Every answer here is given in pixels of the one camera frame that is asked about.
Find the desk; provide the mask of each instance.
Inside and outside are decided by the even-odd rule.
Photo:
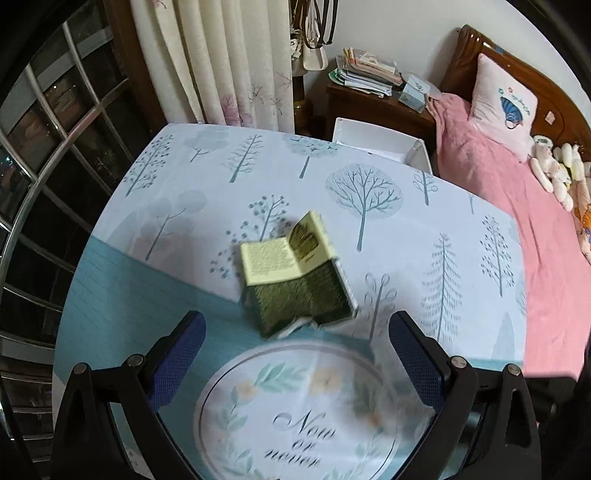
[[[346,177],[365,198],[365,213],[356,199],[343,200],[337,186]],[[368,205],[378,198],[374,211]],[[57,338],[54,409],[76,363],[120,365],[199,310],[206,340],[159,413],[206,480],[392,478],[432,413],[389,343],[394,311],[408,311],[448,352],[477,366],[523,358],[515,291],[500,296],[480,270],[487,254],[480,241],[492,228],[506,236],[503,267],[521,274],[514,222],[474,200],[349,147],[169,125],[113,193],[82,255]],[[252,308],[240,302],[238,245],[281,235],[309,210],[322,214],[360,313],[328,330],[264,341]],[[114,415],[145,471],[121,410]]]

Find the yellow book page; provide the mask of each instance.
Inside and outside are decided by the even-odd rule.
[[[306,213],[291,229],[288,238],[302,275],[337,256],[316,212]]]
[[[302,273],[287,238],[240,246],[246,285],[264,285],[301,277]]]

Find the stuffed toy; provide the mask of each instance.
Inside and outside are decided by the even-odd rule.
[[[564,207],[567,212],[571,212],[574,207],[572,197],[569,195],[569,188],[572,184],[569,171],[563,163],[560,163],[558,159],[552,156],[550,144],[547,142],[540,143],[536,142],[534,147],[534,156],[531,157],[530,165],[531,170],[538,179],[542,188],[549,192],[554,193],[556,199]],[[554,154],[558,153],[559,149],[554,149]],[[569,161],[572,165],[572,148],[570,150]]]
[[[579,151],[573,147],[573,165],[576,165],[579,160]],[[591,196],[589,195],[591,188],[591,162],[585,162],[582,170],[582,175],[580,175],[581,172],[579,171],[573,173],[573,179],[576,174],[577,178],[581,178],[582,176],[583,180],[575,182],[575,188],[572,189],[571,195],[576,204],[573,211],[574,223],[579,237],[581,252],[583,252],[583,255],[591,264]]]

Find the wall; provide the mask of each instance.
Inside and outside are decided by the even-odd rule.
[[[455,29],[465,24],[554,80],[591,123],[591,102],[566,62],[505,0],[341,0],[327,54],[333,59],[345,47],[370,50],[438,85],[455,49]],[[315,113],[323,113],[326,72],[307,73],[304,81]]]

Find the floral curtain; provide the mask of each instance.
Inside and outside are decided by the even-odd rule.
[[[293,133],[288,0],[131,0],[169,122]]]

